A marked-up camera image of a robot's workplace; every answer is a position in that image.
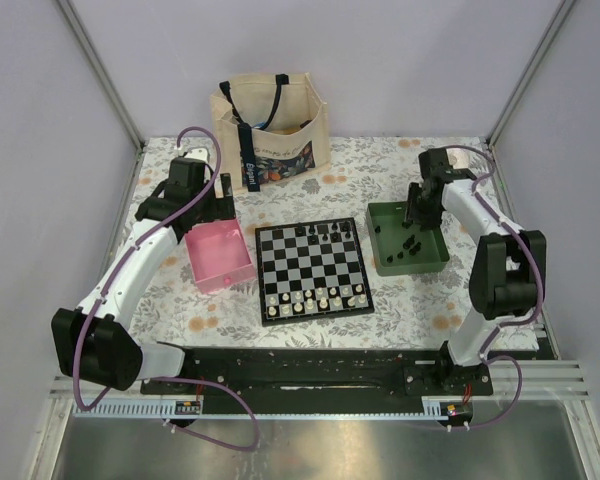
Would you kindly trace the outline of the green plastic tray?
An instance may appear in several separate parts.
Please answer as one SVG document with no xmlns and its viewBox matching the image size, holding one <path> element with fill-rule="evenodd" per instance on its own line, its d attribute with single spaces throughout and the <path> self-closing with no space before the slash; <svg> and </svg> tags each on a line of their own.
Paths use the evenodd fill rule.
<svg viewBox="0 0 600 480">
<path fill-rule="evenodd" d="M 375 268 L 383 277 L 439 273 L 450 260 L 440 229 L 405 220 L 405 202 L 369 203 L 366 224 Z"/>
</svg>

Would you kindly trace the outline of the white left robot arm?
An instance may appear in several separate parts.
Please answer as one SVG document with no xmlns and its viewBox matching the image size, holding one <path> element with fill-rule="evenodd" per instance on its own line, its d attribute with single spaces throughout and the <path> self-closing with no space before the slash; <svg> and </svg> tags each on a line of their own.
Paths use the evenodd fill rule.
<svg viewBox="0 0 600 480">
<path fill-rule="evenodd" d="M 141 344 L 128 330 L 149 283 L 183 237 L 197 225 L 234 216 L 230 174 L 199 158 L 174 158 L 167 177 L 139 204 L 127 240 L 103 278 L 77 307 L 54 314 L 51 330 L 61 372 L 120 391 L 155 377 L 176 395 L 192 391 L 197 372 L 184 362 L 182 348 Z"/>
</svg>

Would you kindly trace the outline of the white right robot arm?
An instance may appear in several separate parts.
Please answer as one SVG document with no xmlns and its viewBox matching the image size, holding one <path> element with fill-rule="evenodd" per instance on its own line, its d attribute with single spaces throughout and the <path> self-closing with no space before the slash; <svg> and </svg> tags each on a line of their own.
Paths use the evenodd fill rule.
<svg viewBox="0 0 600 480">
<path fill-rule="evenodd" d="M 459 329 L 443 343 L 430 365 L 410 372 L 426 394 L 492 393 L 489 352 L 502 329 L 533 323 L 545 299 L 547 243 L 539 230 L 509 219 L 479 190 L 489 173 L 456 169 L 448 147 L 418 156 L 421 181 L 409 187 L 405 219 L 425 230 L 440 226 L 449 213 L 476 245 L 469 278 L 471 309 Z"/>
</svg>

